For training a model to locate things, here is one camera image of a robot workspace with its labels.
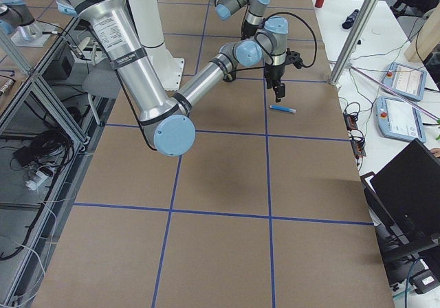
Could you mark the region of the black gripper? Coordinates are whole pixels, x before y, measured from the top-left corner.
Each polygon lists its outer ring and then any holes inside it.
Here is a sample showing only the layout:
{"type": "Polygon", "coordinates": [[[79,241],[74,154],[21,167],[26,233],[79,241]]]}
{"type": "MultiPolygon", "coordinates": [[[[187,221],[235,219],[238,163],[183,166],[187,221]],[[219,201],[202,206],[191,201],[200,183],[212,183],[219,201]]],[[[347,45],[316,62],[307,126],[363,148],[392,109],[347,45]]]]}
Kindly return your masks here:
{"type": "Polygon", "coordinates": [[[264,66],[264,78],[266,89],[274,89],[275,102],[280,102],[285,97],[285,84],[281,83],[281,78],[285,73],[284,64],[264,66]]]}

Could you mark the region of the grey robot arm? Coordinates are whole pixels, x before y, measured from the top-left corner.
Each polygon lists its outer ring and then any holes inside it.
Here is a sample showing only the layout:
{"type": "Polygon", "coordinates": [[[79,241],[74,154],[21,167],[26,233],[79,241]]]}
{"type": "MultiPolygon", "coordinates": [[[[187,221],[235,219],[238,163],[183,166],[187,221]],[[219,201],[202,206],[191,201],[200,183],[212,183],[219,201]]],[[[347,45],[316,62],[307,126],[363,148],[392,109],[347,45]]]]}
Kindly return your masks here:
{"type": "Polygon", "coordinates": [[[210,0],[222,21],[229,19],[241,8],[247,8],[241,26],[241,38],[248,39],[260,28],[271,0],[210,0]]]}
{"type": "Polygon", "coordinates": [[[179,156],[191,148],[193,105],[219,81],[233,79],[238,66],[264,62],[276,98],[285,95],[281,78],[287,57],[287,20],[265,18],[270,0],[209,1],[222,20],[245,9],[241,40],[225,44],[199,73],[181,84],[184,60],[172,56],[165,46],[157,0],[57,0],[60,12],[90,24],[137,104],[137,121],[146,142],[163,155],[179,156]]]}

